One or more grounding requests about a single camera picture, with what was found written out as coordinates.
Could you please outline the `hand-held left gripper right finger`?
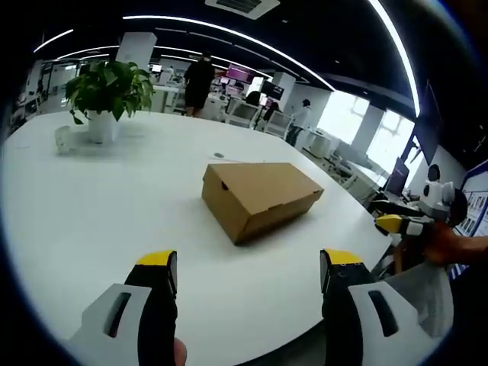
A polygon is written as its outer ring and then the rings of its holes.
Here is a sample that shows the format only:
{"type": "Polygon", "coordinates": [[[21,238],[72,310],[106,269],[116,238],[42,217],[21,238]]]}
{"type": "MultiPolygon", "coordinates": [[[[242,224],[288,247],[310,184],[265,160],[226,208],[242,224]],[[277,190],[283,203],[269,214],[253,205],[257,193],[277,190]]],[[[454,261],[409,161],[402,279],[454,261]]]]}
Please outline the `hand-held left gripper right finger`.
{"type": "Polygon", "coordinates": [[[347,251],[320,251],[326,365],[420,365],[418,312],[347,251]]]}

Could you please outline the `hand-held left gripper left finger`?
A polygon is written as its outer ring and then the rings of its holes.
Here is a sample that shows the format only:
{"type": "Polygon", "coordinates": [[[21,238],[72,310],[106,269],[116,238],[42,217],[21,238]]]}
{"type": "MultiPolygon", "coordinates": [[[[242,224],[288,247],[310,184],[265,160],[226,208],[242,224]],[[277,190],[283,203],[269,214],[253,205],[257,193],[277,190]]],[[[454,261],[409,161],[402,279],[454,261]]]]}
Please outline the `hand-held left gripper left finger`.
{"type": "Polygon", "coordinates": [[[69,351],[81,365],[174,365],[177,252],[140,258],[82,312],[69,351]]]}

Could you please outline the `person's left hand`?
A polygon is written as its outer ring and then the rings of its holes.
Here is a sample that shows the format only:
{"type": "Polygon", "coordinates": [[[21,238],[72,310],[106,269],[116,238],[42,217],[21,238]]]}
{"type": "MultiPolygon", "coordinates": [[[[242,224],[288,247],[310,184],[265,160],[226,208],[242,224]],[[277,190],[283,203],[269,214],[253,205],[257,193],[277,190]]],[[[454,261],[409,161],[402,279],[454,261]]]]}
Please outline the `person's left hand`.
{"type": "Polygon", "coordinates": [[[185,366],[188,356],[188,351],[186,345],[180,340],[175,338],[174,340],[174,355],[175,355],[175,365],[185,366]]]}

